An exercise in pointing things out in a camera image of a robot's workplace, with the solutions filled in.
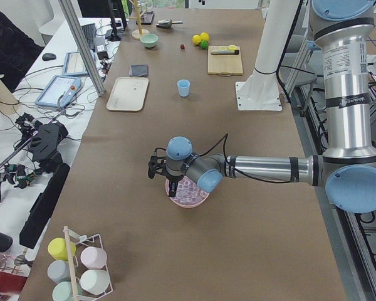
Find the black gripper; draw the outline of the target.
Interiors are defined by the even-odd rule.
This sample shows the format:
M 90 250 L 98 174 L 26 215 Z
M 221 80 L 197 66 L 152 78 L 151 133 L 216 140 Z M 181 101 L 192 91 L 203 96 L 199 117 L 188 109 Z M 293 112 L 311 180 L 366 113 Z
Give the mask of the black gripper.
M 178 182 L 182 180 L 182 173 L 178 166 L 166 164 L 167 176 L 169 182 L 169 197 L 176 197 Z

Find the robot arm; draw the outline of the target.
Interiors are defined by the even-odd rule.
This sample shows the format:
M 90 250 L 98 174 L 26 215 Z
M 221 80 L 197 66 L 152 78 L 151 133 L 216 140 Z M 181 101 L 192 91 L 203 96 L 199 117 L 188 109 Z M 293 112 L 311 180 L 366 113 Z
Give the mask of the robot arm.
M 249 157 L 196 154 L 190 140 L 169 141 L 162 174 L 168 195 L 189 178 L 210 193 L 223 177 L 323 187 L 331 203 L 352 213 L 376 210 L 376 148 L 370 130 L 366 37 L 372 1 L 312 1 L 309 29 L 323 54 L 328 148 L 320 156 Z

